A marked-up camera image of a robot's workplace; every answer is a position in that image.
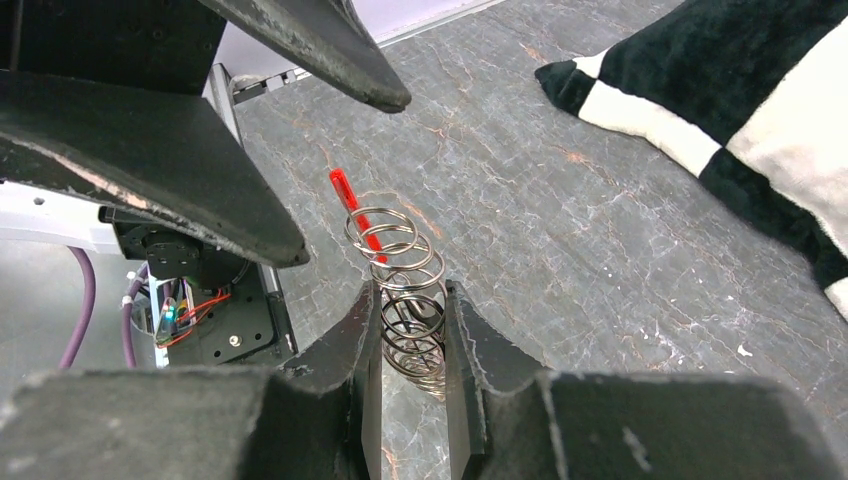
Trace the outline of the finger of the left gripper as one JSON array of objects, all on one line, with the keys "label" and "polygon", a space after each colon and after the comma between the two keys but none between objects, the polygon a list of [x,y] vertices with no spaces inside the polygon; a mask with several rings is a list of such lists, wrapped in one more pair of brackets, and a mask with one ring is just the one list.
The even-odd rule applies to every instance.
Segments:
[{"label": "finger of the left gripper", "polygon": [[272,267],[310,258],[283,202],[198,96],[3,72],[1,177],[122,209]]},{"label": "finger of the left gripper", "polygon": [[206,1],[227,21],[215,60],[245,82],[300,68],[351,98],[398,113],[411,94],[350,1]]}]

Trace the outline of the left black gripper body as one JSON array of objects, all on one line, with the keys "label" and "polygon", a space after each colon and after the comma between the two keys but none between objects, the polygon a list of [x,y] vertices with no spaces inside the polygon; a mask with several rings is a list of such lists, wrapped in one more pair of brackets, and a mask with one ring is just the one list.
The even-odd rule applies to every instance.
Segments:
[{"label": "left black gripper body", "polygon": [[199,1],[4,1],[1,67],[198,95],[225,26]]}]

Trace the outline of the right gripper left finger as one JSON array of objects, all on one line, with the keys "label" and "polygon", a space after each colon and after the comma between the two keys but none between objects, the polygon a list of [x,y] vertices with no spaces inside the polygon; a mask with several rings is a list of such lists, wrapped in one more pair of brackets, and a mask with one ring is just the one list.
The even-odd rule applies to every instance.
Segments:
[{"label": "right gripper left finger", "polygon": [[348,312],[283,366],[284,479],[381,477],[380,299],[362,285]]}]

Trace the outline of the metal keyring with red handle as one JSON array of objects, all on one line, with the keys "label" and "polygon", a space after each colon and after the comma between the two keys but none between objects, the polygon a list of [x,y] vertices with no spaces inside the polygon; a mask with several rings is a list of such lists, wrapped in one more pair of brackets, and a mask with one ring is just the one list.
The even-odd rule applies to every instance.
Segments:
[{"label": "metal keyring with red handle", "polygon": [[407,382],[443,401],[448,292],[442,255],[405,213],[364,205],[343,169],[328,177],[346,210],[345,237],[367,260],[367,273],[380,290],[384,359]]}]

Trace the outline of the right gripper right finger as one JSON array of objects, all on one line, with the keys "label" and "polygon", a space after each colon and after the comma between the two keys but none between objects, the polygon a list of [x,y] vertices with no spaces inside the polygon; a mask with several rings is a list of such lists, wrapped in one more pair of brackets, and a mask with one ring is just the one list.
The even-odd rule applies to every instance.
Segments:
[{"label": "right gripper right finger", "polygon": [[444,341],[446,408],[453,479],[518,479],[526,458],[532,403],[526,390],[543,365],[486,320],[464,286],[447,282]]}]

